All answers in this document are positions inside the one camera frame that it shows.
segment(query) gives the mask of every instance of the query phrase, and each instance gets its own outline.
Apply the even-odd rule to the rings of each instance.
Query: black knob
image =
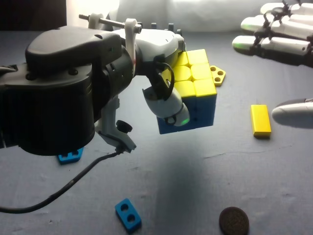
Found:
[[[173,23],[171,23],[171,24],[169,23],[168,24],[168,30],[174,32],[174,24]]]
[[[132,126],[130,126],[127,122],[124,122],[124,121],[121,121],[121,120],[118,120],[116,122],[116,127],[119,131],[121,132],[124,132],[124,133],[128,133],[128,132],[131,132],[132,131]]]
[[[182,36],[181,29],[178,29],[178,30],[177,30],[177,34],[179,34],[180,36]]]

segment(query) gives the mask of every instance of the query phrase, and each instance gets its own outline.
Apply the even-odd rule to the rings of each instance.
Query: blue block with holes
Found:
[[[83,149],[84,148],[81,148],[68,154],[58,155],[59,162],[61,164],[69,164],[69,163],[75,163],[79,161],[83,155]]]
[[[140,228],[141,218],[128,198],[118,203],[115,211],[129,234]]]

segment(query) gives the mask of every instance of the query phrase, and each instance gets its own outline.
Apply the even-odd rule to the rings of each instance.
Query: dark background object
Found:
[[[66,24],[66,0],[1,0],[0,30],[44,31]]]

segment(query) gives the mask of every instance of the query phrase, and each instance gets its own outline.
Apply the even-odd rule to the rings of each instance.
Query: yellow block with holes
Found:
[[[251,122],[253,135],[268,138],[271,134],[268,108],[266,105],[251,105]]]
[[[210,65],[206,63],[191,66],[191,76],[193,81],[212,79]]]
[[[191,71],[187,66],[176,66],[173,68],[175,82],[191,81]]]
[[[205,49],[187,51],[188,64],[193,66],[196,64],[209,63],[207,60]]]
[[[176,82],[174,87],[180,94],[181,98],[196,96],[195,87],[192,81]]]
[[[187,52],[182,52],[176,61],[175,66],[187,66],[188,65],[188,58],[187,58]]]
[[[222,85],[223,80],[225,78],[226,72],[224,70],[221,70],[220,68],[212,65],[211,67],[211,72],[213,76],[213,81],[215,86],[219,87]]]
[[[217,94],[214,82],[212,79],[203,79],[194,81],[196,97],[215,95]]]

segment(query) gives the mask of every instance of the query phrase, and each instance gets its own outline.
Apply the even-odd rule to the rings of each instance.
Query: table surface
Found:
[[[206,49],[226,71],[217,88],[214,126],[160,135],[136,77],[120,95],[117,118],[133,126],[137,149],[97,165],[72,189],[41,210],[0,213],[3,235],[125,235],[114,206],[129,198],[143,235],[220,235],[219,215],[243,209],[251,235],[309,235],[313,231],[313,131],[271,119],[270,140],[252,135],[250,105],[272,110],[282,101],[312,97],[312,69],[236,53],[240,33],[185,33],[188,50]],[[0,32],[0,64],[24,62],[38,32]],[[95,158],[114,151],[98,135],[81,160],[60,166],[56,157],[18,147],[0,150],[0,204],[25,207],[60,189]]]

